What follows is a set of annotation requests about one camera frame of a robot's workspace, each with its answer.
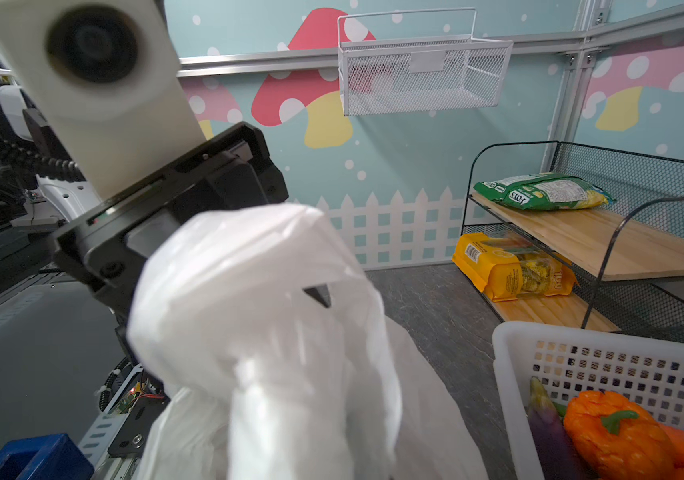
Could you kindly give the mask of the white plastic grocery bag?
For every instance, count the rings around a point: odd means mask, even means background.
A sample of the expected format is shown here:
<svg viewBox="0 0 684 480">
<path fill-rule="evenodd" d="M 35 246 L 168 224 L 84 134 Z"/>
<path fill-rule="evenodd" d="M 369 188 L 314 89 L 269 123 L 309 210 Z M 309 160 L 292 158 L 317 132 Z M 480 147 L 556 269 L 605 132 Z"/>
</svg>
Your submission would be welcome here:
<svg viewBox="0 0 684 480">
<path fill-rule="evenodd" d="M 194 216 L 147 260 L 129 344 L 171 391 L 140 479 L 483 479 L 444 382 L 325 214 Z"/>
</svg>

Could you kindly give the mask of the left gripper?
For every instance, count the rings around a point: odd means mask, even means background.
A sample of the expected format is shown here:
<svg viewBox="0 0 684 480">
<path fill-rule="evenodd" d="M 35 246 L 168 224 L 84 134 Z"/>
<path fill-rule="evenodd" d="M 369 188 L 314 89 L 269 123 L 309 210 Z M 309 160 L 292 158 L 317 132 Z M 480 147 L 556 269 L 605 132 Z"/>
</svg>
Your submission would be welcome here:
<svg viewBox="0 0 684 480">
<path fill-rule="evenodd" d="M 58 229 L 50 251 L 57 267 L 127 317 L 146 261 L 192 217 L 288 197 L 262 131 L 240 122 Z"/>
</svg>

